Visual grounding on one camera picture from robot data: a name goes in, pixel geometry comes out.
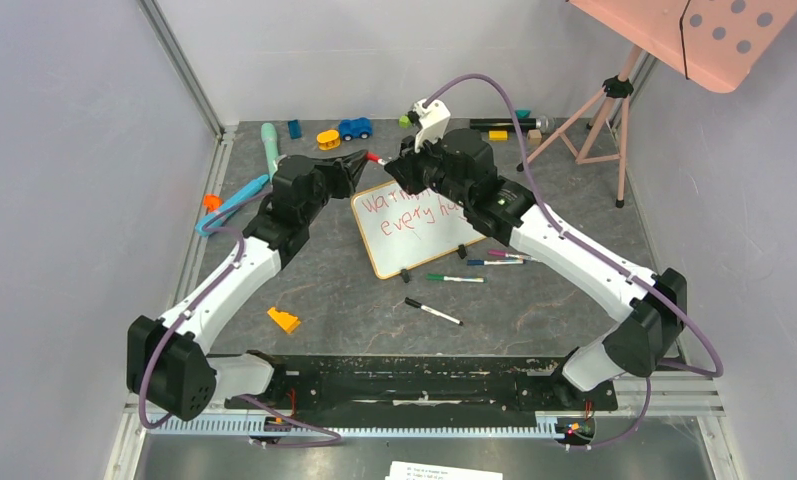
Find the yellow framed whiteboard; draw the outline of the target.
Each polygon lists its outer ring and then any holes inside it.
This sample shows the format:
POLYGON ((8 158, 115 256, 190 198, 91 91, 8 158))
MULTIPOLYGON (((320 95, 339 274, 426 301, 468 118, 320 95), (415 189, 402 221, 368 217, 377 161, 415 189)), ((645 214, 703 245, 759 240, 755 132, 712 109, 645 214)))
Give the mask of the yellow framed whiteboard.
POLYGON ((410 195, 394 181, 355 194, 351 209, 381 280, 484 239, 458 204, 431 190, 410 195))

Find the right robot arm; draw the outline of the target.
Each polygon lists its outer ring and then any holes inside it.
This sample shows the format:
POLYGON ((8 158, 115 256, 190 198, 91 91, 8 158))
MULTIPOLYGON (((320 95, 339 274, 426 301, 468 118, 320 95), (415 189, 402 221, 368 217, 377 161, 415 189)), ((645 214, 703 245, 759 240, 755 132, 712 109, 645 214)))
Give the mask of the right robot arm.
POLYGON ((551 392, 559 405, 576 408, 600 383, 625 373, 650 376, 683 331, 680 273, 658 275, 581 235, 526 186, 499 174, 479 132, 453 130, 421 147, 407 137, 385 169, 408 194, 430 190, 461 206, 475 231, 547 265, 617 321, 557 368, 551 392))

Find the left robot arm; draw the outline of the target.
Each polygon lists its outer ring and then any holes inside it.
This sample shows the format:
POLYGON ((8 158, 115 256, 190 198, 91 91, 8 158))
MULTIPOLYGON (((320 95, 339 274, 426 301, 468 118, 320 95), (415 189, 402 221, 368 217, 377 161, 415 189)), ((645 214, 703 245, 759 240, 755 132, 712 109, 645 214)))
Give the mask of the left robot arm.
POLYGON ((140 316, 127 332, 126 386, 143 401, 183 421, 212 402, 251 394, 264 407, 280 405, 287 379, 258 354, 211 354, 225 325, 310 238, 309 227, 332 199, 351 197, 369 153, 283 159, 256 215, 235 231, 225 260, 184 300, 157 318, 140 316))

